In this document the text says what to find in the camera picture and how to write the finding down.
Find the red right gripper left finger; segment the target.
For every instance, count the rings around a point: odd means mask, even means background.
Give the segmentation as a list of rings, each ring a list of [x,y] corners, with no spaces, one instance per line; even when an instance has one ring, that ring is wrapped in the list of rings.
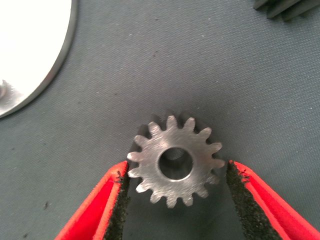
[[[115,215],[128,162],[112,166],[55,237],[56,240],[102,240]]]

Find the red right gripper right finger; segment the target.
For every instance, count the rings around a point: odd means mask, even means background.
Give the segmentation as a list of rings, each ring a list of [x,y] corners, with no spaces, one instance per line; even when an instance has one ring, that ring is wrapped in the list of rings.
[[[318,240],[320,232],[248,166],[230,160],[226,183],[247,240]]]

